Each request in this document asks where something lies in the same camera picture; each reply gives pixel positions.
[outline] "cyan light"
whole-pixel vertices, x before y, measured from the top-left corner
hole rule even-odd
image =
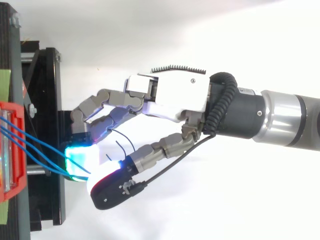
[[[99,147],[96,144],[67,147],[64,154],[91,173],[99,166]],[[65,159],[65,170],[70,175],[89,176],[87,172],[74,165],[68,158]],[[83,181],[75,177],[72,177],[72,179],[79,182]]]

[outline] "black metal bracket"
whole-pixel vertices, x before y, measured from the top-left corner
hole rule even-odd
[[[65,130],[59,114],[62,110],[60,63],[57,58],[59,52],[55,48],[40,49],[38,41],[25,41],[21,42],[22,57],[25,53],[33,55],[30,61],[22,58],[22,76],[26,89],[23,99],[25,131],[58,149]],[[34,117],[30,114],[31,104],[37,109]],[[55,164],[61,165],[64,161],[36,142],[32,144]],[[27,164],[35,163],[27,157]],[[52,220],[53,225],[61,225],[66,219],[64,178],[49,171],[46,174],[28,175],[28,188],[30,230],[40,231],[43,220]]]

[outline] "metal rod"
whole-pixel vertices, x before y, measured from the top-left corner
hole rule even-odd
[[[28,165],[26,166],[26,173],[28,175],[42,175],[46,174],[45,169],[40,165]]]
[[[35,53],[34,52],[22,52],[21,53],[21,62],[23,64],[29,64],[32,62],[32,59],[34,58]]]

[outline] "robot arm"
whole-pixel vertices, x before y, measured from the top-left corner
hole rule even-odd
[[[117,170],[110,172],[106,162],[91,174],[87,189],[98,209],[112,208],[141,192],[151,181],[135,183],[132,176],[163,158],[181,155],[177,163],[204,141],[199,141],[202,132],[210,138],[218,134],[320,150],[319,99],[257,92],[237,87],[229,73],[211,77],[205,73],[180,66],[153,69],[148,74],[131,76],[124,92],[101,90],[72,111],[73,139],[88,144],[101,141],[109,130],[140,113],[185,121],[181,133],[140,147],[119,161]],[[116,108],[108,116],[87,123],[104,104]]]

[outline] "spring coil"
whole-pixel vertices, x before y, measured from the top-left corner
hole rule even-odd
[[[221,119],[226,115],[238,87],[235,77],[227,72],[218,72],[210,77],[210,82],[225,85],[222,96],[214,104],[203,126],[205,135],[216,136]]]

